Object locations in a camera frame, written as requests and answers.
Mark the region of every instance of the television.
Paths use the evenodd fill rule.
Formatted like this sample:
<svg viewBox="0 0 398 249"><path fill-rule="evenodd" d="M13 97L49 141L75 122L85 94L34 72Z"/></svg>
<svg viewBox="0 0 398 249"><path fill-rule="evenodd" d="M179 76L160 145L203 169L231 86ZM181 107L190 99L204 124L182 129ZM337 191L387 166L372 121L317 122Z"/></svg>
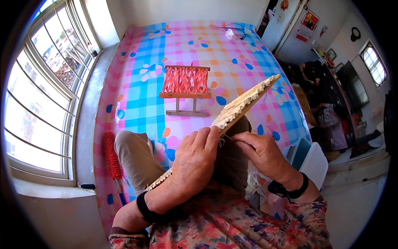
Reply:
<svg viewBox="0 0 398 249"><path fill-rule="evenodd" d="M359 111L369 102L368 95L350 61L337 72L341 85L350 99L352 111Z"/></svg>

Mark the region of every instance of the black cable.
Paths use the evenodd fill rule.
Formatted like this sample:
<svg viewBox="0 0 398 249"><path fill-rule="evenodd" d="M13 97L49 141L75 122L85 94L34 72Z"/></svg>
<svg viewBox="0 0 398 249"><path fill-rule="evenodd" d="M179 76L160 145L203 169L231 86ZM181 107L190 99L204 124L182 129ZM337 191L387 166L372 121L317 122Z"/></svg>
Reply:
<svg viewBox="0 0 398 249"><path fill-rule="evenodd" d="M237 25L239 25L239 26L242 27L242 28L227 27L228 25L232 25L232 24L237 24ZM240 38L241 40L243 40L243 39L246 37L245 28L244 28L241 24L238 24L238 23L236 23L236 22L233 22L233 23L230 23L230 24L226 24L226 25L224 25L223 28L225 28L225 29L232 28L232 29L236 29L236 30L241 31L241 32L243 33L243 36Z"/></svg>

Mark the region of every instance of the woman's right hand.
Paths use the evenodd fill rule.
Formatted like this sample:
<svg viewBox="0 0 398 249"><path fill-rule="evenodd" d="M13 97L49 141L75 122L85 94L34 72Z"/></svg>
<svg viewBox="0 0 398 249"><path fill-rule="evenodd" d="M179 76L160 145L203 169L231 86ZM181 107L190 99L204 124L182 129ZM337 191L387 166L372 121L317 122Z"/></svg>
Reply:
<svg viewBox="0 0 398 249"><path fill-rule="evenodd" d="M300 188L302 175L285 160L272 136L260 136L246 131L232 136L232 139L263 175L287 189L292 187L294 190L296 185Z"/></svg>

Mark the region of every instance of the hand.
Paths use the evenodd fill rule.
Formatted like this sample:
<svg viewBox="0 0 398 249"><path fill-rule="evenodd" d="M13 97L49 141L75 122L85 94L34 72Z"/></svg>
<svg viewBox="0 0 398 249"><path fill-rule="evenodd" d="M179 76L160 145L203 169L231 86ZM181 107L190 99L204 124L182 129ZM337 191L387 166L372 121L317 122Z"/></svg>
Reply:
<svg viewBox="0 0 398 249"><path fill-rule="evenodd" d="M186 136L176 151L173 174L169 177L188 200L204 189L214 171L220 129L201 128Z"/></svg>
<svg viewBox="0 0 398 249"><path fill-rule="evenodd" d="M232 136L232 139L263 175L287 189L296 188L300 179L302 184L302 175L285 160L272 136L260 136L246 131ZM289 186L289 182L293 183L292 179L295 184Z"/></svg>

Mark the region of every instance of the checkered bed sheet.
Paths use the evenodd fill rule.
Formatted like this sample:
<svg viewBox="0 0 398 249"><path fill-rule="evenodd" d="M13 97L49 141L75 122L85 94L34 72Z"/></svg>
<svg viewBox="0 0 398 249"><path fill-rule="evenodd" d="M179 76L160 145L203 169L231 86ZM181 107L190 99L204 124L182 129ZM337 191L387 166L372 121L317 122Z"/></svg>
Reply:
<svg viewBox="0 0 398 249"><path fill-rule="evenodd" d="M107 235L114 215L121 207L115 182L111 180L103 155L106 131L146 132L154 146L154 156L169 169L183 137L210 126L223 106L271 75L282 77L246 116L253 132L273 135L279 148L300 137L310 141L308 127L296 95L274 56L252 30L243 40L230 41L221 28L229 22L189 21L130 27L119 44L108 69L96 116L94 135L94 176L98 208ZM211 99L199 99L197 110L207 117L168 116L176 109L176 99L159 98L165 65L210 67L208 87ZM192 110L192 99L180 99L180 110ZM127 202L135 199L127 181L120 181ZM271 208L283 216L285 200Z"/></svg>

